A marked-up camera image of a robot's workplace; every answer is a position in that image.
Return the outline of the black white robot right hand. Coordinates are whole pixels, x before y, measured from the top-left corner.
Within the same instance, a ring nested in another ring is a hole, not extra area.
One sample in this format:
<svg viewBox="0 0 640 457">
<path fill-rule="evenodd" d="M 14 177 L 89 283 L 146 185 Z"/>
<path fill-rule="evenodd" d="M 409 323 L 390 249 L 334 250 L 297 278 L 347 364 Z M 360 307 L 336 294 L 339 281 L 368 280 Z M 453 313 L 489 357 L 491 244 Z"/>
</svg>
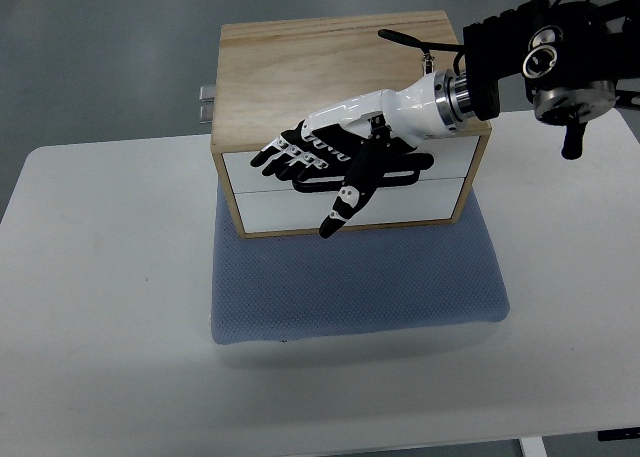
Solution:
<svg viewBox="0 0 640 457">
<path fill-rule="evenodd" d="M 449 137 L 436 102 L 432 73 L 401 90 L 379 90 L 332 104 L 283 131 L 252 160 L 264 176 L 305 185 L 310 179 L 340 177 L 338 191 L 319 228 L 328 238 L 388 185 L 415 183 L 432 157 L 415 150 L 431 137 Z"/>
</svg>

